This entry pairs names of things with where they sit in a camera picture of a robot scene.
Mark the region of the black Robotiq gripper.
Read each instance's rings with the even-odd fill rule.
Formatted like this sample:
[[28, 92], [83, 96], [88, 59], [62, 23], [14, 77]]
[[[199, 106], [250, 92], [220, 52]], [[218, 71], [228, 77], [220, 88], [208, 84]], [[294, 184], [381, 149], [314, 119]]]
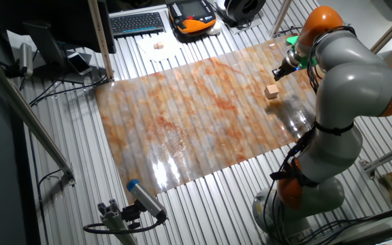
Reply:
[[274, 69], [272, 73], [274, 75], [275, 81], [279, 81], [281, 77], [287, 76], [294, 71], [295, 66], [291, 65], [286, 59], [283, 59], [280, 67], [278, 69]]

